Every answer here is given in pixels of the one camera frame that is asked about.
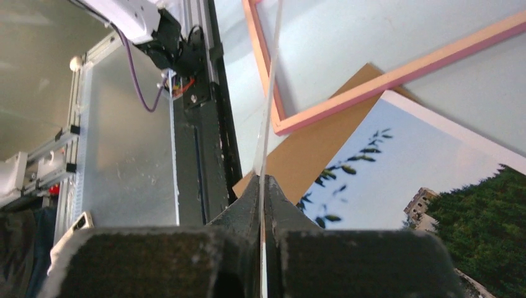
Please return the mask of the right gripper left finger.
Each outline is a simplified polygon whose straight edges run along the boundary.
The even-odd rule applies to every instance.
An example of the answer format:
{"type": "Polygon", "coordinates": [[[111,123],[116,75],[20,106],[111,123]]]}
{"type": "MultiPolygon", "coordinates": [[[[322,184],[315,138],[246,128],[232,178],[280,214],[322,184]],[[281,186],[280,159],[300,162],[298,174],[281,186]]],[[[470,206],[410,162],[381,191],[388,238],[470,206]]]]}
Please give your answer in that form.
{"type": "Polygon", "coordinates": [[[259,297],[259,182],[203,226],[75,232],[50,272],[50,297],[259,297]]]}

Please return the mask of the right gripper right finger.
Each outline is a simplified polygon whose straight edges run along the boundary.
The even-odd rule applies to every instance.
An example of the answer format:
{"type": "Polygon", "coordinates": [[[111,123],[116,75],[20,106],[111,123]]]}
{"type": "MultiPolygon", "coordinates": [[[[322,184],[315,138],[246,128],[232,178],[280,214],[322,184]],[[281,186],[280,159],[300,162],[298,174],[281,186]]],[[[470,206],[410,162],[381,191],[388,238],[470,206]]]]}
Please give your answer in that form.
{"type": "Polygon", "coordinates": [[[418,230],[325,230],[264,178],[266,297],[463,297],[444,244],[418,230]]]}

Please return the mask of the clear acrylic sheet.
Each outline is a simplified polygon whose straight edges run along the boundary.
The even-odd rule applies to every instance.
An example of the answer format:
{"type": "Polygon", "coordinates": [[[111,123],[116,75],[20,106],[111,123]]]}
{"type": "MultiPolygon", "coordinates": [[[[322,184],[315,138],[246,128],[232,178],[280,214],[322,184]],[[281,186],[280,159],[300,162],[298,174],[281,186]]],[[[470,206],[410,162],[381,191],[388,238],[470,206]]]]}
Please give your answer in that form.
{"type": "Polygon", "coordinates": [[[267,51],[268,59],[261,55],[258,60],[263,63],[264,78],[267,80],[265,90],[265,109],[264,116],[261,123],[260,132],[257,141],[256,157],[254,159],[254,173],[258,175],[258,220],[259,220],[259,296],[268,296],[268,282],[267,282],[267,252],[266,252],[266,234],[265,234],[265,174],[268,157],[268,142],[269,132],[272,120],[277,118],[280,120],[281,104],[275,103],[275,74],[279,66],[279,39],[280,29],[282,24],[283,2],[277,1],[277,12],[275,16],[274,34],[272,44],[266,42],[264,37],[261,22],[254,20],[254,30],[256,32],[257,41],[260,45],[260,50],[267,51]]]}

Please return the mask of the pink wooden photo frame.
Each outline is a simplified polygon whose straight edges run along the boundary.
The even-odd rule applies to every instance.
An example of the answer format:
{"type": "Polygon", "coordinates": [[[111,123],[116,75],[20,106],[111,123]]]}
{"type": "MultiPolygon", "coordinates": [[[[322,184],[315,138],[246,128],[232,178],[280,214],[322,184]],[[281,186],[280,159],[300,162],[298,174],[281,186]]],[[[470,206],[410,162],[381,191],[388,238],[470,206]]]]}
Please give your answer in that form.
{"type": "MultiPolygon", "coordinates": [[[[266,50],[263,52],[260,50],[260,45],[254,30],[254,20],[261,21],[256,4],[256,1],[243,1],[242,7],[259,77],[265,89],[267,83],[267,80],[264,78],[265,67],[258,58],[264,55],[264,58],[268,59],[268,56],[266,50]]],[[[270,127],[276,135],[291,133],[297,129],[325,119],[343,109],[356,105],[370,97],[381,94],[390,88],[418,79],[524,32],[525,11],[520,11],[504,20],[491,24],[465,38],[450,43],[428,55],[415,59],[393,71],[384,73],[337,96],[333,96],[291,117],[287,117],[280,92],[275,88],[275,103],[281,104],[282,109],[280,110],[280,120],[274,118],[270,127]]]]}

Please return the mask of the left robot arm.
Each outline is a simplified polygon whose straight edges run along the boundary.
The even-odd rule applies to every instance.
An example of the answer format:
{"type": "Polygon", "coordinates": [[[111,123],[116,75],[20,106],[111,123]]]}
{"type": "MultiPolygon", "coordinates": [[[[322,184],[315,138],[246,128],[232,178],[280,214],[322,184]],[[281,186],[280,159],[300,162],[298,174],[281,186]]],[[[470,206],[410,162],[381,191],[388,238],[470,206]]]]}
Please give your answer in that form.
{"type": "Polygon", "coordinates": [[[99,17],[147,55],[161,70],[172,69],[182,77],[204,68],[196,46],[184,40],[180,22],[165,8],[151,1],[75,1],[99,17]]]}

